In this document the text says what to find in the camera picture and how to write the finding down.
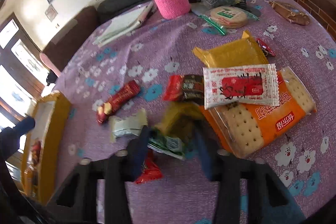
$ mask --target biscuit package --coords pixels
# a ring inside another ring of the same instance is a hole
[[[306,26],[310,22],[309,16],[306,13],[296,9],[289,3],[280,1],[270,1],[269,4],[277,13],[282,15],[290,23],[296,23],[299,25]]]
[[[195,47],[193,54],[208,68],[268,64],[263,51],[249,31],[244,31],[241,39],[210,50]]]
[[[305,115],[316,112],[313,98],[289,67],[277,74],[279,106],[234,102],[210,109],[213,119],[205,115],[222,146],[229,147],[236,157],[245,158],[284,134]]]

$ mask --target yellow package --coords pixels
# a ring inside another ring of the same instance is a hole
[[[247,30],[243,32],[241,39],[231,41],[210,50],[202,50],[201,48],[195,47],[193,53],[208,68],[268,64],[263,51]]]

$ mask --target red label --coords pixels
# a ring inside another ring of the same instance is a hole
[[[237,77],[225,77],[219,88],[221,95],[228,98],[232,96],[262,95],[263,80],[261,73],[256,75],[241,75]]]
[[[293,122],[294,118],[295,118],[294,113],[291,111],[287,116],[277,121],[277,123],[275,124],[276,130],[280,131],[281,129],[289,125],[291,122]]]

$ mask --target cracker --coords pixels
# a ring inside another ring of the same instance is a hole
[[[237,147],[243,154],[248,155],[264,145],[263,135],[251,113],[239,103],[216,107],[219,115],[224,115],[227,122],[231,146]]]

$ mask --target candy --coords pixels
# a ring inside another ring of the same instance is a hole
[[[129,99],[133,98],[140,92],[138,84],[132,80],[124,85],[115,95],[111,96],[107,102],[97,109],[97,121],[105,122],[119,108],[122,107]]]

